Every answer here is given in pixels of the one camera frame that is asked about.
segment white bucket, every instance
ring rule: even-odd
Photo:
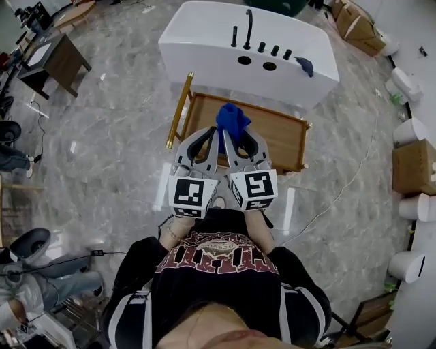
[[[424,124],[417,118],[404,121],[394,131],[394,142],[398,146],[427,139],[429,136]]]
[[[399,252],[390,260],[389,274],[410,284],[420,277],[424,262],[425,254],[422,252]]]
[[[429,219],[430,197],[419,194],[409,199],[402,199],[399,205],[400,216],[406,219],[427,222]]]

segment shoe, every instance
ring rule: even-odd
[[[214,209],[225,209],[225,200],[222,196],[217,196],[212,203]]]
[[[29,164],[30,164],[30,167],[29,167],[29,169],[26,171],[26,177],[27,178],[30,178],[30,177],[32,177],[32,175],[33,175],[33,167],[34,167],[34,165],[35,165],[35,162],[33,162],[33,156],[28,156],[28,155],[26,155],[26,158],[28,159],[28,161],[29,161]]]
[[[97,290],[94,290],[93,294],[96,297],[100,297],[103,294],[103,286],[100,286]]]

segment wooden tray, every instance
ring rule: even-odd
[[[300,172],[305,150],[307,122],[280,112],[203,93],[194,93],[186,115],[186,137],[205,127],[215,126],[219,109],[231,102],[251,119],[252,127],[268,145],[272,167],[283,172]],[[220,155],[219,165],[228,167]]]

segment white sneaker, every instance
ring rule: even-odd
[[[222,196],[217,196],[212,203],[212,208],[225,209],[225,200]]]
[[[32,177],[32,175],[33,175],[33,167],[34,167],[34,165],[35,165],[35,162],[33,162],[33,160],[34,160],[33,156],[28,156],[28,155],[26,155],[26,157],[27,157],[27,159],[28,159],[28,161],[29,161],[29,163],[30,163],[30,167],[29,167],[29,169],[26,171],[26,177],[27,177],[27,178],[30,178],[30,177]]]

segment faucet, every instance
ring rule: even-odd
[[[245,14],[248,14],[249,24],[248,24],[247,41],[245,42],[244,49],[249,50],[250,49],[251,29],[253,28],[253,12],[251,12],[251,10],[248,9],[247,12],[245,12]]]

